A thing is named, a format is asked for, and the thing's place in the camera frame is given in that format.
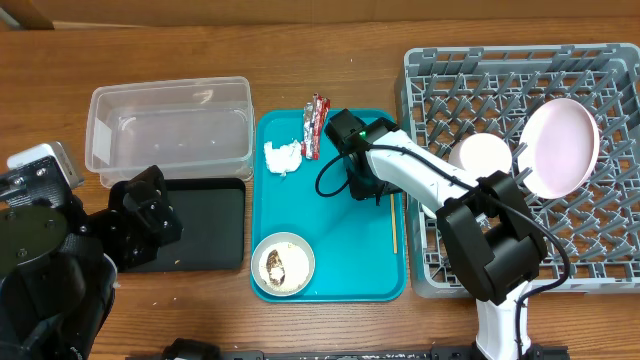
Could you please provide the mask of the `wooden chopstick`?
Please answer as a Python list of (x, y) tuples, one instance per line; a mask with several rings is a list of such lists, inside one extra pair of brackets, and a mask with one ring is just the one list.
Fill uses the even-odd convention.
[(390, 195), (390, 207), (391, 207), (391, 227), (392, 227), (392, 241), (393, 241), (393, 253), (398, 254), (398, 238), (397, 238), (397, 220), (395, 212), (395, 196)]

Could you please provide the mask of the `white napkin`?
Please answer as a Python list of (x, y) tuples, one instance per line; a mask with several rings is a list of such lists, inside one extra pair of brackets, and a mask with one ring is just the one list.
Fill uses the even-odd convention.
[(264, 155), (266, 167), (271, 173), (286, 176), (299, 168), (302, 162), (302, 146), (294, 140), (290, 144), (274, 148), (269, 141), (264, 144)]

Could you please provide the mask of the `red silver snack wrapper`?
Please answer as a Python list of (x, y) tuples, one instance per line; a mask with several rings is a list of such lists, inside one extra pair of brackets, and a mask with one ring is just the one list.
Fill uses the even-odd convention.
[(330, 109), (330, 100), (317, 93), (304, 107), (302, 155), (309, 160), (318, 160), (320, 137)]

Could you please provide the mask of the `pink bowl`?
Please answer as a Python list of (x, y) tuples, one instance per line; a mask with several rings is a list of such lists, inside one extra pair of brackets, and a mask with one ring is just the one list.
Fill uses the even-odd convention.
[(512, 155), (508, 145), (490, 133), (471, 135), (451, 150), (448, 163), (475, 177), (488, 177), (496, 171), (510, 172)]

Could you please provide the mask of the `white round plate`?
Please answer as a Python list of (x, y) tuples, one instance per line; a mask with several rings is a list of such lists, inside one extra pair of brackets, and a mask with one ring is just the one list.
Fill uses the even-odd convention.
[(583, 185), (600, 150), (594, 117), (569, 98), (540, 106), (527, 121), (519, 143), (525, 148), (517, 157), (518, 168), (530, 171), (523, 184), (544, 199), (563, 198)]

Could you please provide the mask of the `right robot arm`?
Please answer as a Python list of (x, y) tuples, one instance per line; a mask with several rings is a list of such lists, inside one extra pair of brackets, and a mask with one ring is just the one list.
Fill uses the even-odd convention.
[(510, 175), (474, 178), (384, 117), (367, 124), (344, 109), (328, 120), (324, 133), (345, 165), (352, 198), (405, 192), (435, 219), (454, 275), (476, 300), (479, 329), (470, 358), (567, 358), (567, 349), (545, 349), (527, 333), (529, 298), (559, 287), (569, 275), (533, 287), (547, 246), (559, 241), (534, 220)]

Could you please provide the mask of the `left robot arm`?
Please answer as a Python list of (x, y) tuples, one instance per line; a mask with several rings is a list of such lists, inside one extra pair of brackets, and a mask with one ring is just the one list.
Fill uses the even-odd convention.
[(151, 166), (84, 211), (52, 156), (1, 177), (1, 356), (85, 359), (119, 272), (152, 262), (183, 226)]

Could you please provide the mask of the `grey dishwasher rack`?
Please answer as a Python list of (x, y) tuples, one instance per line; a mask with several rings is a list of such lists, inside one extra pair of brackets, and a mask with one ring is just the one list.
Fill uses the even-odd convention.
[(631, 43), (433, 47), (408, 50), (396, 83), (402, 128), (447, 157), (477, 133), (514, 155), (544, 103), (569, 98), (595, 118), (600, 152), (591, 177), (567, 196), (528, 194), (536, 220), (571, 258), (567, 292), (639, 289), (639, 49)]

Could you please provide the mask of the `teal plastic tray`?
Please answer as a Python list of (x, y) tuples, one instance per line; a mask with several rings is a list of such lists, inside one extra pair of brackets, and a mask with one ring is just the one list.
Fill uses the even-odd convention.
[(311, 282), (288, 302), (385, 302), (397, 298), (407, 283), (403, 200), (395, 196), (398, 254), (393, 253), (390, 196), (357, 201), (344, 187), (342, 163), (327, 138), (318, 160), (304, 160), (286, 176), (271, 173), (264, 144), (280, 147), (301, 139), (303, 113), (275, 110), (264, 115), (255, 132), (251, 245), (267, 236), (299, 235), (315, 255)]

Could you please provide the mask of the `black tray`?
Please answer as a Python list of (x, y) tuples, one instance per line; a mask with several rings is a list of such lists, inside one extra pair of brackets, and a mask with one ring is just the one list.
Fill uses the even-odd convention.
[(246, 187), (238, 178), (174, 179), (168, 198), (183, 224), (179, 241), (131, 273), (236, 270), (244, 256)]

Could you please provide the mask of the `clear plastic bin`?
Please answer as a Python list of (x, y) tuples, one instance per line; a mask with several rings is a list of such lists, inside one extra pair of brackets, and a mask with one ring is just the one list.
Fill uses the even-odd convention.
[(105, 187), (158, 166), (167, 179), (253, 176), (254, 107), (241, 76), (97, 88), (85, 166)]

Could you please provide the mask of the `grey bowl with food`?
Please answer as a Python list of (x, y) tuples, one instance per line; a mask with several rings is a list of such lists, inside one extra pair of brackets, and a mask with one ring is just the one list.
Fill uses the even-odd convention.
[(274, 233), (261, 240), (251, 257), (251, 275), (259, 290), (274, 297), (298, 295), (315, 271), (315, 255), (299, 235)]

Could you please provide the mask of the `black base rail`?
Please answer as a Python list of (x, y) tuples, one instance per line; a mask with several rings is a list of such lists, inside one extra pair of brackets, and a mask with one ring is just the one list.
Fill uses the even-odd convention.
[(480, 360), (485, 359), (478, 347), (433, 346), (423, 351), (338, 351), (265, 353), (259, 350), (224, 352), (219, 347), (200, 341), (177, 338), (161, 353), (134, 355), (126, 360), (222, 359), (222, 360)]

